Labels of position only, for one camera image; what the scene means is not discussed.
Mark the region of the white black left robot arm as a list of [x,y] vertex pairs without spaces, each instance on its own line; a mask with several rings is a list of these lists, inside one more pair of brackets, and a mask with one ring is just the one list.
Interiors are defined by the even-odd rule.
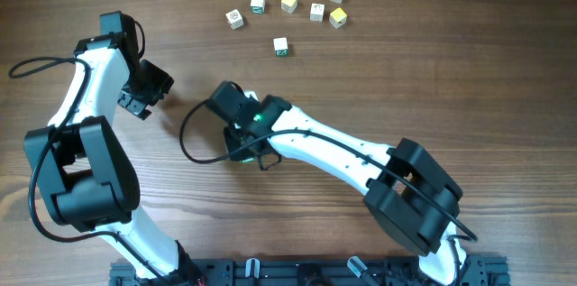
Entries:
[[59,243],[105,240],[132,265],[134,285],[203,285],[182,245],[142,208],[136,171],[112,128],[117,106],[144,120],[174,82],[144,51],[142,26],[120,11],[101,14],[99,35],[78,42],[59,111],[23,141],[31,219]]

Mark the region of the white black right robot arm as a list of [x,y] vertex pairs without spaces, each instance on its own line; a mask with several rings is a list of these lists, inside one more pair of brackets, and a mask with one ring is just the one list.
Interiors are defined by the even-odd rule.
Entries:
[[431,281],[455,285],[466,254],[455,220],[461,188],[420,144],[370,143],[312,119],[274,96],[259,100],[231,81],[206,106],[227,126],[224,138],[234,161],[274,153],[303,161],[355,188],[381,229],[418,256]]

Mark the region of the white block red side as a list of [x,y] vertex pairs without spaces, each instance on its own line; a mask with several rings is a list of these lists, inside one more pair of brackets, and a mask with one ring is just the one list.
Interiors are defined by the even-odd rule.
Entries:
[[325,13],[325,6],[323,4],[312,3],[310,8],[310,20],[312,22],[322,22]]

